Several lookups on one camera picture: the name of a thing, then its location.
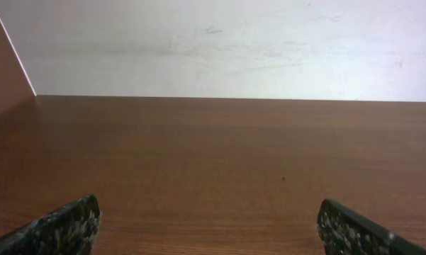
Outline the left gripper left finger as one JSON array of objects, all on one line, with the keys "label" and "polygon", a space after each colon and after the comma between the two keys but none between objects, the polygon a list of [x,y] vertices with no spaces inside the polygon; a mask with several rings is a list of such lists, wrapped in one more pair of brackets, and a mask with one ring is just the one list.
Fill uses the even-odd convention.
[{"label": "left gripper left finger", "polygon": [[100,223],[97,198],[89,194],[0,236],[0,255],[90,255]]}]

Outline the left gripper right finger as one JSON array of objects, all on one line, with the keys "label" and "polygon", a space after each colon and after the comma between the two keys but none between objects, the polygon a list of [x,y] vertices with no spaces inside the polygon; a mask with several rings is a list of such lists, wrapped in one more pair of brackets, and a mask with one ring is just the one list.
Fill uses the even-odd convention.
[{"label": "left gripper right finger", "polygon": [[327,255],[426,255],[421,246],[327,198],[318,212],[317,231]]}]

